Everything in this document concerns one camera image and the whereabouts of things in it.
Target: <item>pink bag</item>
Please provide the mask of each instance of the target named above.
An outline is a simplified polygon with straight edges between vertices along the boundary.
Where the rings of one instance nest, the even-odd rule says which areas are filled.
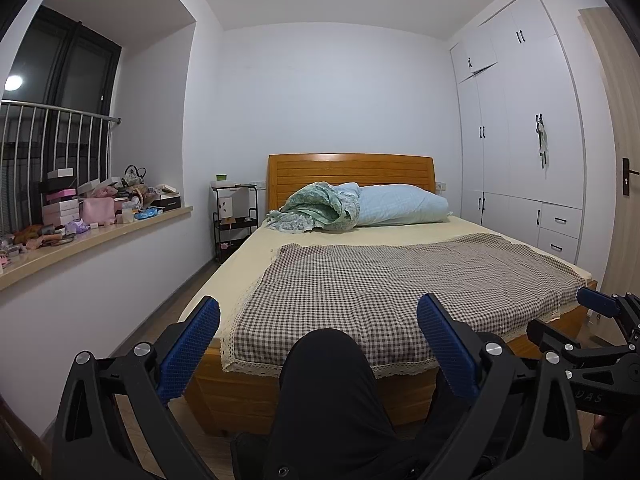
[[[115,200],[108,198],[85,198],[82,202],[82,221],[85,224],[98,222],[100,225],[116,223]]]

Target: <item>drawer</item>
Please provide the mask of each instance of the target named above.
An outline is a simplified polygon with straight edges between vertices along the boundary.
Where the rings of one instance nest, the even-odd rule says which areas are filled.
[[[540,229],[538,248],[570,264],[574,264],[575,255],[578,252],[578,240],[549,229]]]
[[[540,227],[562,233],[571,238],[580,238],[582,209],[561,205],[543,204],[540,212]]]

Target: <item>mattress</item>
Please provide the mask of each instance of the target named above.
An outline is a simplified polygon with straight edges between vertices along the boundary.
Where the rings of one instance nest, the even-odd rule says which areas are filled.
[[[193,297],[180,316],[183,321],[197,306],[203,296],[211,296],[220,304],[220,327],[211,345],[219,346],[218,338],[226,335],[236,315],[239,305],[254,290],[264,271],[278,254],[280,247],[287,244],[301,246],[352,245],[352,246],[407,246],[442,242],[462,235],[474,233],[495,233],[472,222],[450,216],[447,221],[435,224],[415,224],[406,226],[359,227],[346,233],[312,231],[302,234],[287,234],[260,227],[242,246],[213,274]],[[521,244],[517,240],[507,240]],[[532,247],[538,253],[547,254],[562,261],[553,254]],[[587,282],[592,276],[586,270],[569,265]],[[575,306],[568,304],[563,312]]]

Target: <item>wardrobe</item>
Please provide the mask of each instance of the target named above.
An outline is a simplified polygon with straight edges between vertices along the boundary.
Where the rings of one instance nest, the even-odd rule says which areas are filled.
[[[584,205],[582,125],[542,1],[515,0],[467,34],[451,56],[462,124],[462,218],[575,263]]]

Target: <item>wooden floor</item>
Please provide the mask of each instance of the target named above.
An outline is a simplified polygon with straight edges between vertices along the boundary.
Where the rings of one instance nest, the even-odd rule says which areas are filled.
[[[155,341],[162,331],[169,324],[176,322],[180,314],[185,309],[191,298],[196,295],[202,285],[210,278],[217,269],[217,265],[210,264],[204,267],[191,282],[184,287],[178,294],[175,294],[170,304],[164,305],[162,312],[157,316],[153,316],[150,322],[141,327],[136,332],[137,341],[148,340]],[[590,339],[587,327],[584,327],[578,336],[578,340],[584,346],[596,346]],[[161,469],[158,467],[156,460],[146,444],[142,431],[133,415],[131,405],[127,397],[118,396],[118,406],[122,412],[122,419],[129,433],[133,447],[136,449],[138,458],[143,467],[149,472],[164,477]],[[174,414],[175,420],[180,424],[185,435],[191,441],[193,447],[200,453],[204,462],[210,467],[220,480],[234,480],[231,469],[231,454],[229,451],[229,438],[209,436],[202,431],[191,413],[184,398],[174,399],[169,403],[169,408]],[[589,413],[578,412],[580,420],[580,428],[582,431],[582,441],[584,445],[588,443],[589,432],[593,415]],[[398,428],[398,435],[401,438],[412,438],[415,432],[420,428],[421,423],[408,424]]]

